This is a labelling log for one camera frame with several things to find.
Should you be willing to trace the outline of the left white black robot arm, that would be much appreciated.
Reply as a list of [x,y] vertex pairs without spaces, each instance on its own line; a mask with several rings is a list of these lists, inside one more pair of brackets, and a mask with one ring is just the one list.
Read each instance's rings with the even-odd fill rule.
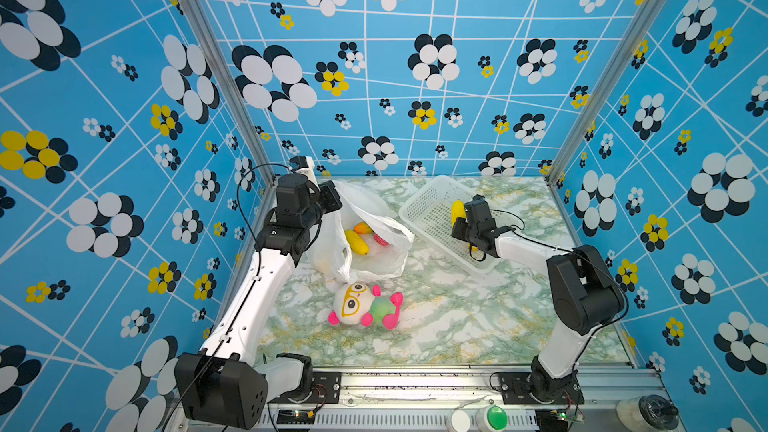
[[322,219],[342,207],[331,181],[290,173],[279,177],[276,205],[255,237],[255,252],[222,320],[196,353],[179,356],[174,377],[181,413],[224,428],[251,429],[266,405],[312,392],[310,357],[284,353],[258,364],[256,348],[277,298],[311,247]]

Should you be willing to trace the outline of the white plastic mesh basket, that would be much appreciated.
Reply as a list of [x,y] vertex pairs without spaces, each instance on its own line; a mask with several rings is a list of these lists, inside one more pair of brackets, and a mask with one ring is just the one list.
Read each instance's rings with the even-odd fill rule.
[[479,276],[496,268],[501,260],[469,253],[468,244],[452,237],[452,206],[456,201],[462,203],[483,195],[491,209],[497,209],[492,216],[498,225],[510,225],[515,219],[502,212],[503,202],[493,198],[490,192],[481,192],[477,186],[467,186],[449,176],[437,176],[428,180],[414,194],[407,198],[399,209],[401,222],[427,244],[437,250],[439,255],[451,265],[464,272]]

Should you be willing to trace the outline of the pink red fruit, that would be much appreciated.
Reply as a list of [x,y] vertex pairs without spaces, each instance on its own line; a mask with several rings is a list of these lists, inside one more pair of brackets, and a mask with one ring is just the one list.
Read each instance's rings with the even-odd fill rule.
[[377,233],[373,233],[374,240],[381,246],[386,247],[389,243]]

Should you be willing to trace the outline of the white round button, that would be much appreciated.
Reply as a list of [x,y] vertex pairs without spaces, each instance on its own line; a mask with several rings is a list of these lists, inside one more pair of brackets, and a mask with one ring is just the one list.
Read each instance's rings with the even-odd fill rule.
[[471,427],[471,419],[463,410],[452,411],[446,419],[448,432],[468,432]]

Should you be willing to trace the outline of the yellow banana fruit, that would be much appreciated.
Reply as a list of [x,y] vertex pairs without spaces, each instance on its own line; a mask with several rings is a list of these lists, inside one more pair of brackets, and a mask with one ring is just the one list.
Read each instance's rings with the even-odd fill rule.
[[345,238],[352,252],[360,256],[367,256],[370,253],[369,245],[354,230],[346,230]]
[[451,225],[455,225],[459,219],[466,219],[464,203],[456,200],[451,205]]

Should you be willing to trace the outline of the right aluminium corner post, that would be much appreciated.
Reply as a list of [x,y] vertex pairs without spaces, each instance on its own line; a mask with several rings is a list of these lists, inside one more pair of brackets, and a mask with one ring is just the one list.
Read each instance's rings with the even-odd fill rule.
[[588,104],[579,114],[560,151],[554,159],[546,182],[554,190],[556,182],[576,154],[587,128],[596,119],[606,99],[616,87],[636,47],[646,37],[667,0],[644,0],[639,6],[617,48],[607,62],[591,94]]

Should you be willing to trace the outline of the aluminium corner post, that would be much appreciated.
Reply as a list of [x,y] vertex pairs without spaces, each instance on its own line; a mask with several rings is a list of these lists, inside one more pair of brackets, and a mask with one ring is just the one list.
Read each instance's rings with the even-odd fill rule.
[[587,128],[596,119],[606,99],[616,87],[636,47],[646,37],[667,0],[644,0],[639,6],[617,48],[607,62],[591,94],[588,104],[579,114],[560,151],[554,159],[546,182],[554,190],[556,182],[576,154]]
[[[254,162],[257,165],[265,165],[268,162],[267,154],[259,142],[244,100],[238,92],[235,80],[227,67],[225,56],[216,41],[213,29],[204,12],[203,2],[201,0],[180,1],[194,36],[203,50],[220,92],[229,106],[235,124],[239,128]],[[266,188],[274,185],[276,175],[272,168],[265,165],[260,168],[260,173]]]

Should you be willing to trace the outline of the colourful plush toy with glasses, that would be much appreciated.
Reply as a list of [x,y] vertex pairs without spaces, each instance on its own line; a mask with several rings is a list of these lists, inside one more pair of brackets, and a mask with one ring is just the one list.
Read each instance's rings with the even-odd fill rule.
[[393,330],[398,326],[403,302],[402,292],[385,296],[379,285],[346,284],[335,292],[328,322],[333,326],[381,326]]

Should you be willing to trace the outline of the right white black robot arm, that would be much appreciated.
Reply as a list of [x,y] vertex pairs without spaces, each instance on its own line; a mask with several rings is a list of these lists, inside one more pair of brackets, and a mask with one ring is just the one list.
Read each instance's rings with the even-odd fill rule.
[[598,250],[590,245],[566,249],[500,226],[484,197],[458,203],[451,235],[493,257],[522,264],[548,276],[557,321],[542,351],[531,362],[529,393],[542,403],[554,401],[576,382],[577,366],[593,336],[618,320],[627,306],[625,293],[610,276]]

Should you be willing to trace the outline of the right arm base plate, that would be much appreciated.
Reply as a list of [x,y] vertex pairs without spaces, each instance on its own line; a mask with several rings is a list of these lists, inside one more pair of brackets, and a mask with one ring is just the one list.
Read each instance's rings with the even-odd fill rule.
[[505,405],[549,405],[565,407],[585,403],[580,384],[570,383],[558,397],[537,399],[532,395],[529,374],[526,372],[495,372],[489,383],[501,396]]

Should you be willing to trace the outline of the green round button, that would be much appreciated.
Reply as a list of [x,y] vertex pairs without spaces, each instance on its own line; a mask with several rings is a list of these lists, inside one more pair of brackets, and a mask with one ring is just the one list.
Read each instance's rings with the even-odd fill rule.
[[490,405],[477,413],[476,422],[480,431],[503,432],[509,425],[509,418],[501,407]]

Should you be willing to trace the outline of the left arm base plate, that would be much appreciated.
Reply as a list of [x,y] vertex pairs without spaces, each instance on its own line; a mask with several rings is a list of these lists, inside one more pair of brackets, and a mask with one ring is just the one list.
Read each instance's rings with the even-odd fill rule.
[[288,401],[296,404],[337,404],[340,398],[341,381],[340,372],[314,371],[308,391],[296,393],[289,397]]

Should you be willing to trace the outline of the orange green mango fruit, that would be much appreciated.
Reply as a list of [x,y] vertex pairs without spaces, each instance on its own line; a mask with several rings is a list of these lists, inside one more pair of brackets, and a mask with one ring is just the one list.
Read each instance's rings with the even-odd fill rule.
[[358,235],[372,234],[372,228],[365,222],[360,222],[353,227],[353,231]]

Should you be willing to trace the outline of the left aluminium corner post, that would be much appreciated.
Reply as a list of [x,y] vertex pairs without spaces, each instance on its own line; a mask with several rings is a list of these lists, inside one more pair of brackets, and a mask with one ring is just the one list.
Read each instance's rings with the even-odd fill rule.
[[[254,162],[257,165],[265,165],[268,162],[267,154],[259,142],[244,100],[238,92],[235,80],[227,67],[225,56],[216,41],[213,29],[204,12],[203,2],[201,0],[180,1],[194,36],[203,50],[220,92],[229,106],[235,124],[239,128]],[[266,188],[274,185],[276,175],[272,168],[265,165],[260,168],[260,173]]]

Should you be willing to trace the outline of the translucent white plastic bag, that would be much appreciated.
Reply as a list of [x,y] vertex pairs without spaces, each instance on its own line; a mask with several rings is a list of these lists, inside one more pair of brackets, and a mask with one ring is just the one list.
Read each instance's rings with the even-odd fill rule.
[[372,189],[345,181],[334,185],[342,207],[323,217],[319,238],[308,251],[309,264],[344,283],[400,277],[414,234]]

